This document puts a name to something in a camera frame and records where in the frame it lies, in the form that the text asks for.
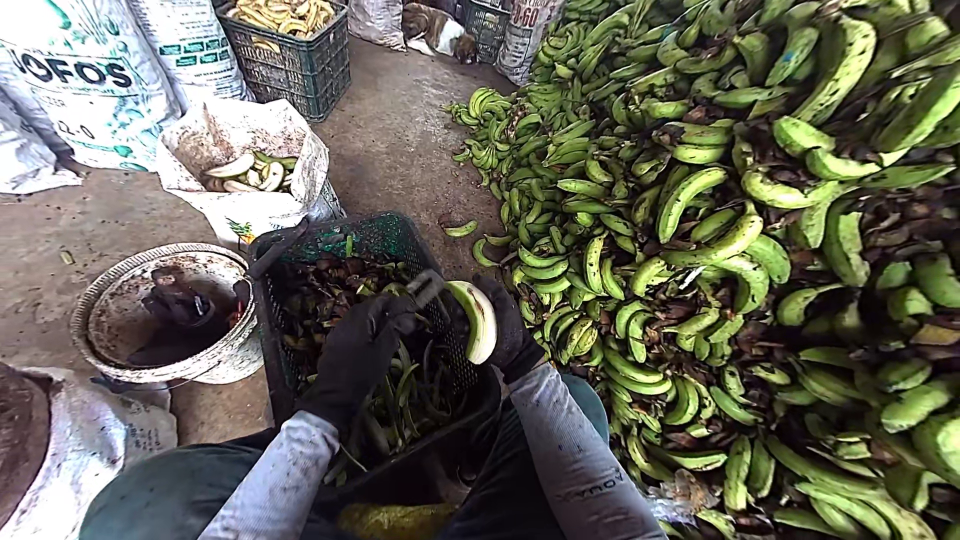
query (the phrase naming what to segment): pile of plantains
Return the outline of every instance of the pile of plantains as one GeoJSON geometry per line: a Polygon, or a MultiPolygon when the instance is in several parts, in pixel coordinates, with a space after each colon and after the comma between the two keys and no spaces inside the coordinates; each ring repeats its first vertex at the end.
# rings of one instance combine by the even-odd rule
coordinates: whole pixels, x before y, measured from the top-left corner
{"type": "Polygon", "coordinates": [[[627,472],[719,496],[664,530],[960,538],[960,35],[925,0],[577,6],[446,108],[454,159],[627,472]]]}

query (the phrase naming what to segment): plastic crate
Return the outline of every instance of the plastic crate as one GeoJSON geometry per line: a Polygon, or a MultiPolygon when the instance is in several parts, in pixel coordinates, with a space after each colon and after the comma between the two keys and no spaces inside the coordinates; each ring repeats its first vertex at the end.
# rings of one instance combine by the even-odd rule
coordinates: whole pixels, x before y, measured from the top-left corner
{"type": "MultiPolygon", "coordinates": [[[[250,263],[253,264],[263,257],[272,245],[290,234],[293,234],[292,229],[283,229],[259,236],[250,248],[250,263]]],[[[321,251],[343,257],[346,254],[348,235],[353,237],[353,251],[357,255],[387,256],[403,261],[415,275],[426,268],[441,273],[413,221],[395,212],[384,212],[369,218],[313,223],[278,262],[313,262],[321,251]]],[[[270,271],[253,282],[267,386],[274,420],[279,426],[294,412],[299,381],[296,366],[301,365],[304,360],[312,362],[316,359],[301,358],[299,355],[303,355],[302,352],[294,351],[284,344],[281,329],[284,328],[287,314],[280,308],[274,294],[275,289],[270,271]]],[[[493,369],[489,365],[477,366],[467,360],[463,340],[450,330],[452,325],[449,324],[449,318],[438,300],[428,304],[424,314],[434,326],[438,339],[446,345],[448,356],[442,358],[442,361],[454,375],[454,395],[459,398],[466,393],[467,404],[463,414],[459,419],[427,434],[406,452],[391,457],[367,474],[355,477],[338,488],[322,486],[318,500],[326,498],[338,503],[362,501],[384,504],[435,502],[411,498],[415,490],[410,489],[410,482],[422,480],[424,474],[411,474],[410,470],[416,469],[418,460],[432,451],[452,456],[467,452],[472,431],[498,410],[500,386],[493,369]]]]}
{"type": "Polygon", "coordinates": [[[326,120],[350,86],[347,6],[335,2],[330,5],[336,12],[333,21],[309,40],[227,17],[232,3],[217,9],[217,17],[257,101],[286,99],[308,122],[326,120]],[[276,43],[279,52],[255,47],[254,37],[276,43]]]}
{"type": "Polygon", "coordinates": [[[497,0],[467,0],[464,7],[464,29],[477,40],[477,61],[494,63],[507,32],[510,12],[501,9],[497,0]]]}

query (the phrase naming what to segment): dog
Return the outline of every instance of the dog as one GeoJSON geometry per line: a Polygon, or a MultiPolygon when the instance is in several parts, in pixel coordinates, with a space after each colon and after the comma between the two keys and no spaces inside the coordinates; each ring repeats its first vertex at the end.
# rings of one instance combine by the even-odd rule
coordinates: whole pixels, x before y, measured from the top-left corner
{"type": "Polygon", "coordinates": [[[423,4],[407,4],[403,6],[401,29],[407,46],[426,56],[440,53],[460,63],[476,62],[476,39],[447,12],[423,4]]]}

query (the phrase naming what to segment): dirty floor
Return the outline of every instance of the dirty floor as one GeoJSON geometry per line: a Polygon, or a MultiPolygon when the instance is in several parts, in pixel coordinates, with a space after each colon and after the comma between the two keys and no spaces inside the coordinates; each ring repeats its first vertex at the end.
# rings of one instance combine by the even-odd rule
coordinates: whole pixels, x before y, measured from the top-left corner
{"type": "MultiPolygon", "coordinates": [[[[414,219],[448,279],[478,270],[471,241],[447,238],[438,220],[480,221],[497,232],[498,206],[470,167],[450,159],[464,138],[440,109],[478,86],[511,91],[488,65],[407,54],[352,38],[352,85],[315,131],[330,148],[330,181],[350,215],[398,210],[414,219]]],[[[160,190],[154,174],[84,169],[81,187],[0,195],[0,361],[90,372],[67,330],[76,298],[119,260],[155,246],[215,242],[198,211],[160,190]],[[64,264],[60,251],[76,260],[64,264]]],[[[234,384],[173,390],[180,443],[216,442],[272,422],[261,369],[234,384]]]]}

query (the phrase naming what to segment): black glove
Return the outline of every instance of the black glove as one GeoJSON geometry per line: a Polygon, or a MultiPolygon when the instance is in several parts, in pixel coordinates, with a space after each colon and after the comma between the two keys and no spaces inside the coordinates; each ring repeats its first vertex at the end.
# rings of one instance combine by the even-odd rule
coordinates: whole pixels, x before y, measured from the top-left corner
{"type": "Polygon", "coordinates": [[[390,369],[400,336],[416,328],[415,311],[411,297],[390,294],[351,307],[326,337],[317,378],[297,409],[325,419],[344,436],[364,399],[390,369]]]}
{"type": "Polygon", "coordinates": [[[523,326],[523,317],[516,308],[513,297],[496,280],[473,276],[473,284],[493,304],[496,313],[496,347],[490,362],[503,372],[507,384],[523,377],[543,359],[545,351],[523,326]]]}

